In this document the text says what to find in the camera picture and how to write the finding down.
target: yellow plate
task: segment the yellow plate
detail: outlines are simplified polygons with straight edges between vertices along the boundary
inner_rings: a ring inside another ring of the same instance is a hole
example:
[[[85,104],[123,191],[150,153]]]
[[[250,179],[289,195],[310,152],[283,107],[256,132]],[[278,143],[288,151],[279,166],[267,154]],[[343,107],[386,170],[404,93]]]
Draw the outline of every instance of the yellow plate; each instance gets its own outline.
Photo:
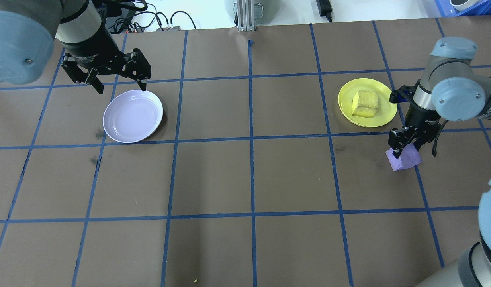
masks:
[[[364,118],[362,116],[351,115],[351,101],[358,90],[375,91],[378,93],[378,112],[373,118]],[[396,115],[398,106],[389,102],[391,89],[377,80],[368,78],[358,78],[351,80],[342,86],[339,91],[338,102],[342,114],[355,125],[374,128],[383,126],[390,122]]]

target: black cable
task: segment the black cable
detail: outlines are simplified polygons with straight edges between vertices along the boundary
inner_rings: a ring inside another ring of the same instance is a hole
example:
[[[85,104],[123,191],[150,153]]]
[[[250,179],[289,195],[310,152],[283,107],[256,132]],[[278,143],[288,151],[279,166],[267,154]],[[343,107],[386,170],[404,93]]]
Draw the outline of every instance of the black cable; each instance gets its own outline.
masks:
[[[132,15],[132,16],[126,17],[126,18],[118,18],[118,19],[117,19],[117,20],[114,22],[114,24],[113,24],[111,27],[109,27],[109,29],[113,28],[113,29],[114,29],[114,33],[115,33],[115,34],[119,34],[119,33],[121,33],[121,32],[122,32],[124,29],[120,29],[119,31],[117,31],[117,30],[116,30],[116,29],[117,29],[117,25],[119,25],[119,24],[124,24],[124,25],[126,25],[126,26],[129,26],[129,29],[131,29],[132,24],[131,24],[131,21],[130,21],[130,20],[132,20],[132,18],[133,18],[133,17],[135,17],[135,16],[137,16],[137,15],[140,15],[140,14],[145,14],[145,13],[148,13],[148,14],[153,14],[153,15],[154,15],[154,18],[153,18],[153,19],[150,21],[150,23],[149,23],[148,25],[146,25],[146,26],[141,26],[140,24],[136,23],[136,24],[135,24],[135,27],[136,27],[136,28],[137,28],[137,27],[139,27],[140,29],[148,28],[148,27],[150,27],[150,26],[153,24],[153,22],[156,20],[156,22],[158,23],[158,27],[160,28],[160,30],[161,30],[161,31],[164,31],[164,29],[163,29],[163,27],[162,27],[162,21],[160,20],[160,18],[158,17],[158,15],[159,15],[159,14],[161,14],[162,16],[164,16],[164,18],[165,18],[165,20],[166,20],[166,23],[167,23],[167,24],[169,24],[169,21],[167,20],[167,16],[166,16],[164,13],[162,13],[162,12],[158,12],[158,11],[157,11],[157,9],[156,9],[156,6],[155,6],[155,5],[150,4],[150,3],[147,3],[147,5],[153,6],[153,7],[154,7],[154,9],[155,9],[155,13],[154,13],[154,12],[151,12],[151,11],[143,11],[143,12],[140,12],[140,13],[136,13],[136,14],[134,14],[134,15]]]
[[[121,31],[116,31],[116,26],[119,25],[119,24],[131,24],[131,19],[137,15],[141,15],[141,14],[154,14],[155,15],[155,18],[150,22],[150,24],[148,26],[145,26],[145,27],[149,27],[153,21],[155,19],[157,19],[158,22],[160,22],[160,19],[158,18],[158,14],[152,12],[152,11],[143,11],[143,12],[140,12],[140,13],[137,13],[137,14],[134,14],[132,16],[128,16],[128,17],[125,17],[125,18],[118,18],[116,19],[116,21],[114,22],[114,24],[112,26],[109,27],[109,29],[111,28],[114,28],[114,32],[115,33],[121,33]]]
[[[146,11],[148,9],[148,5],[147,5],[146,0],[102,0],[102,2],[107,3],[107,4],[111,4],[111,5],[115,5],[115,6],[118,6],[121,8],[129,9],[132,11],[138,11],[138,12]],[[143,7],[136,7],[136,6],[130,6],[130,5],[123,4],[126,2],[142,3]]]
[[[194,24],[194,21],[192,20],[192,17],[189,15],[189,13],[187,13],[186,11],[181,11],[181,10],[176,11],[175,13],[173,13],[171,15],[171,25],[173,25],[173,16],[176,15],[177,13],[184,13],[185,15],[189,16],[189,19],[192,22],[192,25],[194,26],[194,30],[198,29],[198,28],[196,28],[196,24]]]
[[[433,156],[436,156],[436,142],[438,142],[438,138],[440,137],[440,133],[442,132],[442,130],[444,129],[444,127],[448,121],[449,120],[444,120],[444,122],[442,123],[442,126],[440,127],[440,129],[438,129],[438,132],[436,133],[435,141],[433,142]]]
[[[138,22],[134,22],[134,28],[136,28],[136,31],[137,31],[137,28],[139,28],[139,29],[141,29],[141,32],[144,32],[143,27],[141,27],[141,25]]]

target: white plate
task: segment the white plate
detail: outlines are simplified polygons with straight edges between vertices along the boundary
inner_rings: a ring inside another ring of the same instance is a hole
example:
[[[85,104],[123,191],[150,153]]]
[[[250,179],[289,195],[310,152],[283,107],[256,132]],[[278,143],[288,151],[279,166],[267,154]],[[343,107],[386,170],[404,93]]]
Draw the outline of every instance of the white plate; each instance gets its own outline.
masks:
[[[149,91],[131,90],[114,98],[104,111],[102,123],[107,135],[117,142],[138,142],[160,125],[164,109]]]

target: blue bin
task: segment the blue bin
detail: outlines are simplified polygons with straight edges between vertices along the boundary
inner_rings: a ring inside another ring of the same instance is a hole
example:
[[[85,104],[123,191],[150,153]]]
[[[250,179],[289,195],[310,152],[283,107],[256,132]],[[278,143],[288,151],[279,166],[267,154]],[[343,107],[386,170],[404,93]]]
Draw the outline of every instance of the blue bin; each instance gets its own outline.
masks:
[[[442,17],[491,15],[491,0],[481,0],[463,11],[456,11],[449,0],[435,0]]]

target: sponge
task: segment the sponge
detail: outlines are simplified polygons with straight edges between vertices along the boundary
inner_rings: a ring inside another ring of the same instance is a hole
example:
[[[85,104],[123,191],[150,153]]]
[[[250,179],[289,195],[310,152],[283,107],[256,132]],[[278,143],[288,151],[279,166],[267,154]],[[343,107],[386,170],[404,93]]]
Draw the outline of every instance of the sponge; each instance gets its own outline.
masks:
[[[402,169],[409,169],[422,163],[422,158],[412,143],[406,145],[399,158],[395,158],[392,154],[393,149],[389,149],[387,152],[387,158],[391,163],[393,171],[400,171]]]
[[[351,102],[351,114],[363,118],[372,118],[378,112],[378,93],[358,90]]]

